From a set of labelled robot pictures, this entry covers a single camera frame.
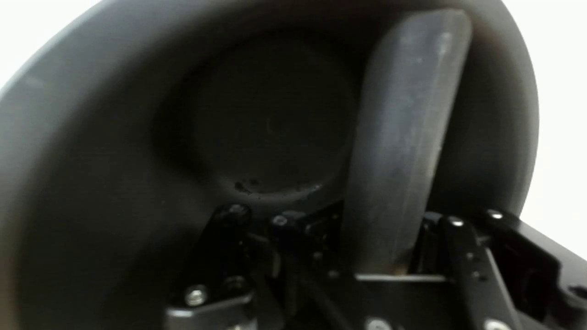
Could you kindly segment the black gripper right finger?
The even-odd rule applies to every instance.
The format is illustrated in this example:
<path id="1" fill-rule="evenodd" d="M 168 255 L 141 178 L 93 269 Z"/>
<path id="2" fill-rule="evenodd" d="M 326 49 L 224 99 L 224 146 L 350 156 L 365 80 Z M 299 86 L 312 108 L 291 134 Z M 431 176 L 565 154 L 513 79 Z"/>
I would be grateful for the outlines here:
<path id="1" fill-rule="evenodd" d="M 420 271 L 447 277 L 466 330 L 587 330 L 587 262 L 512 212 L 427 212 Z"/>

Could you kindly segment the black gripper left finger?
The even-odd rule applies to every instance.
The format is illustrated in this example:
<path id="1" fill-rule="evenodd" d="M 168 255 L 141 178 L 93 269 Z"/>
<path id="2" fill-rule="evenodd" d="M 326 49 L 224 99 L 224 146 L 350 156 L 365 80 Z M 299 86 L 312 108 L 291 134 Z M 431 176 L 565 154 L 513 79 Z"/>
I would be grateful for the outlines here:
<path id="1" fill-rule="evenodd" d="M 334 203 L 257 222 L 247 205 L 220 205 L 168 293 L 165 330 L 343 330 L 326 291 L 339 214 Z"/>

